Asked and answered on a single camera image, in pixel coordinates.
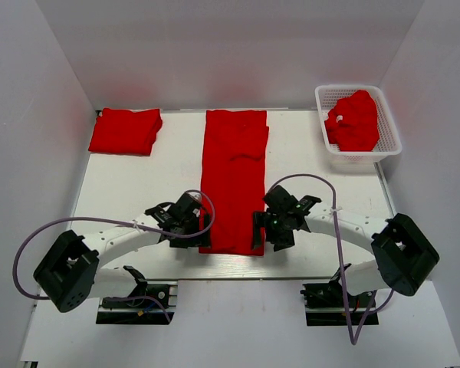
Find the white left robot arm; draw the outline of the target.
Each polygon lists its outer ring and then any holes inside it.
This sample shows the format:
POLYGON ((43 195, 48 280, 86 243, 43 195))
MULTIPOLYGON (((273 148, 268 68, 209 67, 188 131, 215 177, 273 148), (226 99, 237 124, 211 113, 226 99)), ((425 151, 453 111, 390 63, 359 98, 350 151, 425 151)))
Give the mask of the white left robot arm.
POLYGON ((107 230, 86 235, 65 231, 33 278, 61 313, 91 298, 140 305, 151 298, 143 274, 131 265, 108 268, 108 264, 161 243, 171 248, 209 247, 213 211, 207 195, 189 190, 176 202, 158 204, 129 222, 112 220, 107 230))

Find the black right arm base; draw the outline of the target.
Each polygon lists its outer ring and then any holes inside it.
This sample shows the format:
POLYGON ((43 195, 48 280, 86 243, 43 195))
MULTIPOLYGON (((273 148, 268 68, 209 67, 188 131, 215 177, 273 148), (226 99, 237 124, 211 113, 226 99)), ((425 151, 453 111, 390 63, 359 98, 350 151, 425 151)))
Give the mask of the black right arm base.
MULTIPOLYGON (((302 284, 300 294, 304 300, 308 327, 341 327, 347 325, 346 308, 339 286, 330 283, 302 284)), ((357 296, 348 295, 351 324, 360 325, 361 318, 373 295, 372 291, 357 296)))

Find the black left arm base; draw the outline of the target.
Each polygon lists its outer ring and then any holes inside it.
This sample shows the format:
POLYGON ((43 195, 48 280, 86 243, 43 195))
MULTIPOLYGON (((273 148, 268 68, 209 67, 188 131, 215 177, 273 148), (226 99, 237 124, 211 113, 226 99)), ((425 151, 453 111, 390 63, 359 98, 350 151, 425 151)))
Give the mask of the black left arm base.
POLYGON ((96 324, 169 325, 176 312, 177 294, 175 281, 144 281, 128 297, 103 298, 96 324))

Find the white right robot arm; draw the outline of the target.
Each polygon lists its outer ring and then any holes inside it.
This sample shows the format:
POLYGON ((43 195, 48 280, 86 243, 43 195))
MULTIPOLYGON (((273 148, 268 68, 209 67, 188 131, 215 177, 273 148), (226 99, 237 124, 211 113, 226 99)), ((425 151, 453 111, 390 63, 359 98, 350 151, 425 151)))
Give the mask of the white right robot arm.
POLYGON ((439 263, 439 253, 417 224, 407 215, 381 219, 335 209, 318 197, 302 199, 276 186, 264 196, 267 208, 252 215, 252 247, 265 242, 274 251, 295 245, 294 233, 329 235, 349 242, 374 259, 347 264, 331 278, 330 294, 339 305, 347 306, 359 294, 391 289, 413 296, 439 263))

